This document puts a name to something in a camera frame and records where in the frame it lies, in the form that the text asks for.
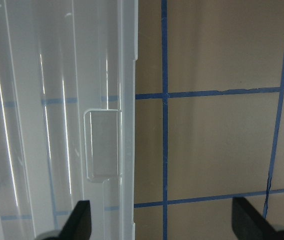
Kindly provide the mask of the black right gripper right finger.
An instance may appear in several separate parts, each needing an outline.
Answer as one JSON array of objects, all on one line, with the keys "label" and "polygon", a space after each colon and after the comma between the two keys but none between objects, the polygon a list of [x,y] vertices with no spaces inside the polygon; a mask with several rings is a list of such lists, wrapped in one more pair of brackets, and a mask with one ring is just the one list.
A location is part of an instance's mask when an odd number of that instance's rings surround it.
[{"label": "black right gripper right finger", "polygon": [[232,199],[231,227],[238,240],[284,240],[284,230],[276,230],[244,197]]}]

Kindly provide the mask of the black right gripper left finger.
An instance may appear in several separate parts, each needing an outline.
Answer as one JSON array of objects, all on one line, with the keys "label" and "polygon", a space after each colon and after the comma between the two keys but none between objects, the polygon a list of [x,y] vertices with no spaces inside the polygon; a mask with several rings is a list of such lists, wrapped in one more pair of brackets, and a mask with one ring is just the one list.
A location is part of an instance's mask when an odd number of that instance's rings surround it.
[{"label": "black right gripper left finger", "polygon": [[89,200],[78,201],[61,230],[38,235],[36,240],[89,240],[92,234],[91,205]]}]

